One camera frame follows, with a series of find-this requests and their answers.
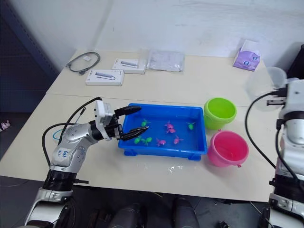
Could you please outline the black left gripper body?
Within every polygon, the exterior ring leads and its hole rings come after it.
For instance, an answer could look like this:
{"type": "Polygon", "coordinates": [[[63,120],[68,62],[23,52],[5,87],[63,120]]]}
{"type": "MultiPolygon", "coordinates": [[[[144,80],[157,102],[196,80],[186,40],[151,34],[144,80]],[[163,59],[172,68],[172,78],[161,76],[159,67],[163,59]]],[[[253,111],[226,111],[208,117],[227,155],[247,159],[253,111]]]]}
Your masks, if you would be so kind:
{"type": "Polygon", "coordinates": [[[109,137],[114,137],[117,140],[120,140],[123,135],[122,125],[118,122],[119,117],[115,114],[112,116],[111,121],[105,127],[105,130],[109,137]]]}

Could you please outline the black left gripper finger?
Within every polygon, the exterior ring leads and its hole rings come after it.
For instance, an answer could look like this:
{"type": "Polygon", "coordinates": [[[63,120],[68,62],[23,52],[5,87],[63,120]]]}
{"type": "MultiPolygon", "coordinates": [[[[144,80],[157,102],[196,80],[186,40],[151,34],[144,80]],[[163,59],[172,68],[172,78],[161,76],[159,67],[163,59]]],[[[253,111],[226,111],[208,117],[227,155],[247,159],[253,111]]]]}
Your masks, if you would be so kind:
{"type": "Polygon", "coordinates": [[[118,140],[123,140],[123,141],[127,141],[133,138],[136,138],[138,136],[140,136],[142,133],[146,132],[149,129],[148,126],[146,127],[139,127],[139,128],[135,128],[130,130],[129,132],[125,133],[122,129],[119,130],[119,137],[118,140]]]}
{"type": "Polygon", "coordinates": [[[126,106],[114,111],[116,117],[123,115],[130,115],[140,111],[142,108],[140,106],[126,106]]]}

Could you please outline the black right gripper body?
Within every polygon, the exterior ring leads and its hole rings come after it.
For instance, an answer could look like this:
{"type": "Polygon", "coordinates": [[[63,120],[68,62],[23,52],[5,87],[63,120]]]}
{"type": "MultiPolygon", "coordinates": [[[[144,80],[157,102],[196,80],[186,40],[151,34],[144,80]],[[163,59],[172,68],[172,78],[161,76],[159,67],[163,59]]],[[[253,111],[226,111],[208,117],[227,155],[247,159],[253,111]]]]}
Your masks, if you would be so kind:
{"type": "Polygon", "coordinates": [[[286,97],[287,97],[287,89],[279,88],[275,91],[269,93],[272,96],[271,99],[268,99],[266,102],[267,106],[271,105],[285,105],[286,97]]]}

